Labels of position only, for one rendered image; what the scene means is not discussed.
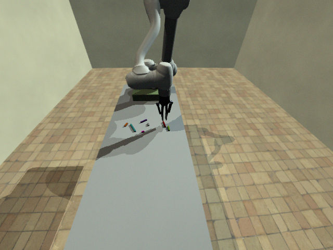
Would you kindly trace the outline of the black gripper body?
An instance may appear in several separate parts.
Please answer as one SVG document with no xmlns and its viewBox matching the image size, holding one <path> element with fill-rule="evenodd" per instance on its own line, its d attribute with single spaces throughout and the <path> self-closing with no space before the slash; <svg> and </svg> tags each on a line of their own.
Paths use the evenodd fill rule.
<svg viewBox="0 0 333 250">
<path fill-rule="evenodd" d="M 169 102 L 170 102 L 170 96 L 168 96 L 168 97 L 159 96 L 159 104 L 161 106 L 162 106 L 162 103 L 164 103 L 164 106 L 166 106 L 166 102 L 169 104 Z"/>
</svg>

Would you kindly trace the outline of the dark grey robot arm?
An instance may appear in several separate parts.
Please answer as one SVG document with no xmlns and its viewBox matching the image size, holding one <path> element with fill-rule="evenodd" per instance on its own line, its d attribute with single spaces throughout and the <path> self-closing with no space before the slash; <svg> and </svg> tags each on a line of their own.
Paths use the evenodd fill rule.
<svg viewBox="0 0 333 250">
<path fill-rule="evenodd" d="M 126 75 L 130 88 L 142 90 L 158 88 L 162 97 L 171 95 L 173 76 L 177 66 L 172 59 L 178 18 L 186 9 L 190 0 L 143 0 L 150 21 L 150 29 L 135 56 L 135 66 Z M 158 64 L 151 59 L 144 59 L 160 31 L 160 9 L 164 10 L 165 23 L 162 58 Z M 173 65 L 174 64 L 174 65 Z"/>
</svg>

